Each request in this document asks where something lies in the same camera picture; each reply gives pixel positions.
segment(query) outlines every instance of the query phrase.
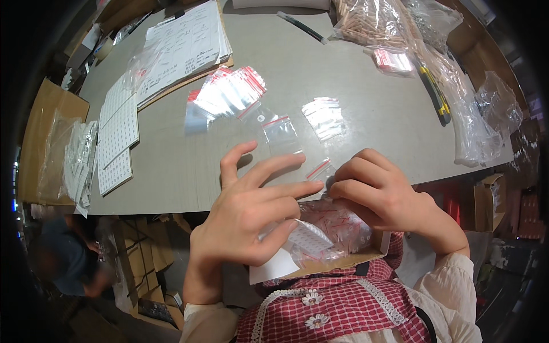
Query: flower embellishment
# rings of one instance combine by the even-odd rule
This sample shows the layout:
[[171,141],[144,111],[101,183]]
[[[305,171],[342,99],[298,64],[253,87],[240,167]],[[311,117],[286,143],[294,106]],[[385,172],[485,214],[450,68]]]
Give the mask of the flower embellishment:
[[316,289],[310,289],[309,292],[301,298],[301,301],[308,306],[316,305],[323,299],[322,295],[319,295]]
[[322,313],[319,313],[314,317],[309,317],[309,319],[305,321],[305,325],[309,329],[319,329],[321,326],[324,326],[324,324],[328,323],[329,320],[330,320],[330,317]]

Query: red checkered apron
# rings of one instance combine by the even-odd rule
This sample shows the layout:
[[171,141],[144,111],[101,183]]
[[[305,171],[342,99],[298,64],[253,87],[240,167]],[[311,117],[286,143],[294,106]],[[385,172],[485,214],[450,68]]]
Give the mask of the red checkered apron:
[[[365,277],[349,268],[294,279],[289,289],[273,291],[241,315],[236,342],[326,342],[393,328],[406,343],[430,342],[406,289],[392,280],[401,259],[402,233],[393,233],[389,253],[370,261]],[[282,282],[271,280],[263,287]]]

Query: lace trim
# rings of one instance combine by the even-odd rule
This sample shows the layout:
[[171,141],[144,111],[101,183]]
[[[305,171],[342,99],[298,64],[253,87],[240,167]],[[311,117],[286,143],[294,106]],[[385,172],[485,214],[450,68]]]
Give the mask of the lace trim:
[[263,321],[265,320],[265,314],[267,313],[267,307],[280,296],[304,296],[307,294],[306,289],[282,289],[276,290],[269,294],[265,300],[259,305],[257,314],[255,316],[254,328],[251,331],[251,343],[260,343],[261,334],[263,333]]
[[387,299],[385,294],[380,291],[376,286],[372,285],[368,280],[366,279],[358,279],[356,282],[358,282],[364,289],[366,289],[374,298],[376,298],[376,301],[379,303],[381,308],[385,311],[385,314],[387,314],[387,317],[393,322],[395,325],[402,325],[404,324],[407,319],[393,306],[393,304]]

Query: white blouse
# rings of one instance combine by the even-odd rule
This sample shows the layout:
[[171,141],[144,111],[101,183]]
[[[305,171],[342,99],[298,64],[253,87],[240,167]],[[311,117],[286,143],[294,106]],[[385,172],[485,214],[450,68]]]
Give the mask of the white blouse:
[[[433,322],[438,342],[482,342],[475,325],[477,296],[473,262],[465,255],[450,254],[435,269],[421,277],[413,289],[406,287],[414,306]],[[238,316],[223,303],[193,305],[184,311],[185,326],[180,342],[229,342],[236,334]],[[403,342],[396,329],[338,337],[330,343]]]

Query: white sticker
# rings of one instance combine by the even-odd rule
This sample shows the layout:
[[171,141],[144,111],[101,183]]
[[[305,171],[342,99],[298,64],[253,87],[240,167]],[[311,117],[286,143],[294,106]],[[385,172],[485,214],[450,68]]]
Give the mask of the white sticker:
[[175,293],[175,296],[173,297],[173,299],[175,300],[175,302],[179,307],[183,305],[183,301],[181,301],[181,298],[179,297],[179,293]]

